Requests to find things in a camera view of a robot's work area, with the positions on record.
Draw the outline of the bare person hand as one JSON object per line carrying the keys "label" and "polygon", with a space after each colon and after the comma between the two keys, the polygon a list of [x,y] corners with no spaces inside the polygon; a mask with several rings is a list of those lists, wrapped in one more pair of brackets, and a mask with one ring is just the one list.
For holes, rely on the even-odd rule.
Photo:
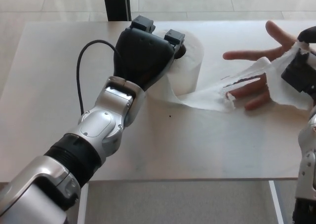
{"label": "bare person hand", "polygon": [[[272,21],[266,22],[265,29],[269,36],[278,42],[280,46],[267,50],[228,51],[223,54],[223,58],[225,60],[257,61],[258,59],[265,57],[269,59],[269,61],[273,61],[290,50],[297,42],[297,38],[295,36],[287,33]],[[261,74],[257,76],[257,78],[258,80],[254,82],[229,91],[229,94],[234,96],[236,99],[243,99],[251,95],[255,96],[244,105],[246,111],[258,109],[271,101],[266,75]]]}

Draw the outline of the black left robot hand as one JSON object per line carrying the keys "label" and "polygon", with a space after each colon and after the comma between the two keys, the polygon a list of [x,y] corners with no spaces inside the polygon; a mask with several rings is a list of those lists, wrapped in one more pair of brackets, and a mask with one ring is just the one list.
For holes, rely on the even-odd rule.
{"label": "black left robot hand", "polygon": [[170,29],[159,37],[153,34],[153,20],[137,16],[120,34],[114,55],[114,76],[146,91],[185,52],[185,34]]}

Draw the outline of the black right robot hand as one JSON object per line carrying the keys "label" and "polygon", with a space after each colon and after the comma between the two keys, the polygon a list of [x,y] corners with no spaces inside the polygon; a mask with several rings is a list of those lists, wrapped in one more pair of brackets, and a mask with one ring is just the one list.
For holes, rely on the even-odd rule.
{"label": "black right robot hand", "polygon": [[297,38],[297,52],[281,77],[298,92],[308,94],[316,100],[316,53],[310,44],[316,42],[315,26],[303,30]]}

